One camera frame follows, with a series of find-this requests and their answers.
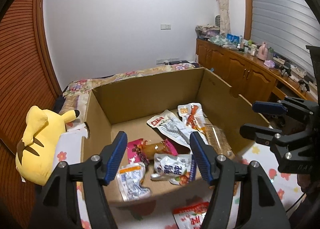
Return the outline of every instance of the wooden louvered door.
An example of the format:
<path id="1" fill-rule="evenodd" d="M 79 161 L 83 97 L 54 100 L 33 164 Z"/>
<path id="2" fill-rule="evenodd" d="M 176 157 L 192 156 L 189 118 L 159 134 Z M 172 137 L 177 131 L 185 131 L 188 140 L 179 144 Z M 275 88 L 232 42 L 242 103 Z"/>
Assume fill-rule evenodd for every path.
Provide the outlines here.
<path id="1" fill-rule="evenodd" d="M 21 182 L 16 145 L 30 107 L 52 109 L 60 89 L 52 81 L 44 34 L 38 29 L 40 1 L 15 0 L 0 22 L 0 198 L 23 228 L 34 204 L 34 184 Z"/>

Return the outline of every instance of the pink kettle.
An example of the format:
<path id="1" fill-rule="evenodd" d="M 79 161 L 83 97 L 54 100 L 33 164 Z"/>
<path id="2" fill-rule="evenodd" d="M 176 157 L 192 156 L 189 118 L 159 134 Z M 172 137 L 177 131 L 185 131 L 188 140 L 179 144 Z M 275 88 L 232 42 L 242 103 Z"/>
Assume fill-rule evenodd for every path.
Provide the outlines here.
<path id="1" fill-rule="evenodd" d="M 259 52 L 258 52 L 258 59 L 265 61 L 267 59 L 267 56 L 268 56 L 267 43 L 262 42 L 262 46 L 259 48 Z"/>

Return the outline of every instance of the window blind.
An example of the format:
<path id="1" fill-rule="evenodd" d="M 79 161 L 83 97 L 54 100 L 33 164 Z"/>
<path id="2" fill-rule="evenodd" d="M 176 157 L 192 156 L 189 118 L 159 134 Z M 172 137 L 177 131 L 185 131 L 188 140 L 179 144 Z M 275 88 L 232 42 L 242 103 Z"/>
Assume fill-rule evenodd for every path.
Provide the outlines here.
<path id="1" fill-rule="evenodd" d="M 320 46 L 320 25 L 304 0 L 252 0 L 251 40 L 267 42 L 314 76 L 306 45 Z"/>

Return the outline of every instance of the yellow plush toy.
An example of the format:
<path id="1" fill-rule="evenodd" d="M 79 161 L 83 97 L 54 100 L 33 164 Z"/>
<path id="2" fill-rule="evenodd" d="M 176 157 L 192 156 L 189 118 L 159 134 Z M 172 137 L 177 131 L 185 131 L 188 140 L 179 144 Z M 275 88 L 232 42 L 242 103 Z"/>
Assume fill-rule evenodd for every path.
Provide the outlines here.
<path id="1" fill-rule="evenodd" d="M 50 110 L 32 106 L 27 113 L 27 127 L 17 145 L 16 167 L 22 177 L 45 185 L 52 173 L 52 162 L 56 145 L 65 124 L 79 116 L 78 110 L 59 115 Z"/>

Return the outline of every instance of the plush toy ear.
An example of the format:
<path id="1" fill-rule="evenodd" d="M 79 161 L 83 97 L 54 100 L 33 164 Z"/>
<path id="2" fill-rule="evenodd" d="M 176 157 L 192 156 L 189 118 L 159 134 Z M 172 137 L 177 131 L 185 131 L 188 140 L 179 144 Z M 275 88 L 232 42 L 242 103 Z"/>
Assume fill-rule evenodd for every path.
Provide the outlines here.
<path id="1" fill-rule="evenodd" d="M 23 133 L 22 142 L 27 147 L 33 143 L 33 136 L 38 132 L 48 121 L 47 115 L 37 106 L 32 106 L 27 113 L 27 127 Z"/>
<path id="2" fill-rule="evenodd" d="M 79 115 L 80 115 L 80 112 L 78 110 L 70 110 L 62 114 L 62 117 L 64 122 L 67 123 L 67 122 L 74 121 L 75 119 L 78 118 Z"/>

